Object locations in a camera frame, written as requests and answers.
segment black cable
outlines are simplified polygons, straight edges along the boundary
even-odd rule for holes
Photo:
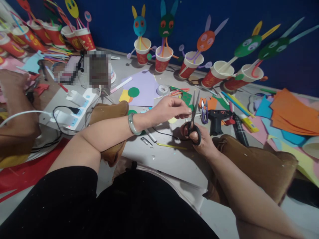
[[[154,127],[152,127],[152,128],[153,128],[157,133],[165,134],[165,133],[161,133],[161,132],[157,131]],[[180,140],[180,141],[189,141],[189,140],[190,140],[190,139],[180,139],[180,138],[175,137],[175,136],[170,135],[170,134],[165,134],[165,135],[171,136],[171,137],[173,137],[173,138],[175,138],[175,139],[178,139],[178,140]]]

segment purple paper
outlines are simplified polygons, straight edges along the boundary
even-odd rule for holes
[[[142,70],[135,75],[131,75],[122,80],[132,77],[129,83],[123,86],[124,90],[129,90],[132,87],[136,87],[140,90],[140,94],[137,97],[134,97],[133,100],[129,103],[131,106],[144,106],[144,107],[153,107],[154,98],[157,96],[156,89],[158,87],[157,82],[155,81],[154,75],[149,71]]]

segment yellow glue bottle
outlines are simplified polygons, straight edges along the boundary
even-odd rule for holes
[[[248,119],[245,114],[239,115],[238,117],[251,133],[259,132],[259,129],[251,122],[250,119]]]

